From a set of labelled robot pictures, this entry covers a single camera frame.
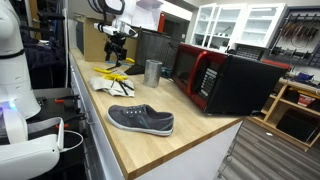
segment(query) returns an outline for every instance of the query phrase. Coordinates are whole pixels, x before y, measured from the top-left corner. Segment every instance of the metal cup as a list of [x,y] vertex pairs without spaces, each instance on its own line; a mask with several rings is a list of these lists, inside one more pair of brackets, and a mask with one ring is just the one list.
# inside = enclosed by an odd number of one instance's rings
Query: metal cup
[[147,60],[144,72],[143,84],[147,87],[156,88],[159,85],[162,62]]

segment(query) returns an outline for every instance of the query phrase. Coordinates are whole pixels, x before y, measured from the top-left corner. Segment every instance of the black microwave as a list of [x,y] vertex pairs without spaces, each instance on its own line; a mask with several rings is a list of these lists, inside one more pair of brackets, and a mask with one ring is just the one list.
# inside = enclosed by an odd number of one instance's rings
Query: black microwave
[[205,113],[260,112],[286,69],[180,44],[172,79]]

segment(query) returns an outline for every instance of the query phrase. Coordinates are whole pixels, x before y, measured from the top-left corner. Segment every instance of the gray sneaker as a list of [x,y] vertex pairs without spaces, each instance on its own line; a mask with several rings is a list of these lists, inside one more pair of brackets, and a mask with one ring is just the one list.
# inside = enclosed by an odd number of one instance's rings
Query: gray sneaker
[[117,128],[169,136],[173,131],[173,115],[156,112],[149,105],[123,107],[113,105],[108,110],[110,122]]

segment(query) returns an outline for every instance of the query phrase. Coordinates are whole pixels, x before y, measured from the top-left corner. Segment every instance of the red microwave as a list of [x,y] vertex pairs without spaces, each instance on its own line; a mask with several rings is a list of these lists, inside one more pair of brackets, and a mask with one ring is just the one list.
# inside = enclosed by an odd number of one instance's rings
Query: red microwave
[[172,79],[207,114],[260,112],[286,70],[243,57],[180,44]]

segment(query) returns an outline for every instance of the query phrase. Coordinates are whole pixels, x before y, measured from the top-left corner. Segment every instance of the shoe sole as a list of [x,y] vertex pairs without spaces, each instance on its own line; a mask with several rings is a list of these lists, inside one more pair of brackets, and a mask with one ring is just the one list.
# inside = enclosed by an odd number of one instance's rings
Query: shoe sole
[[111,124],[113,124],[114,126],[116,126],[119,129],[123,129],[126,131],[143,132],[143,133],[149,133],[149,134],[158,135],[158,136],[169,136],[172,134],[172,131],[173,131],[173,128],[170,129],[169,131],[158,131],[158,130],[154,130],[154,129],[142,129],[142,128],[130,128],[130,127],[126,127],[126,126],[123,126],[123,125],[117,123],[114,119],[112,119],[109,112],[107,113],[107,115],[108,115],[108,118],[109,118],[109,121],[111,122]]

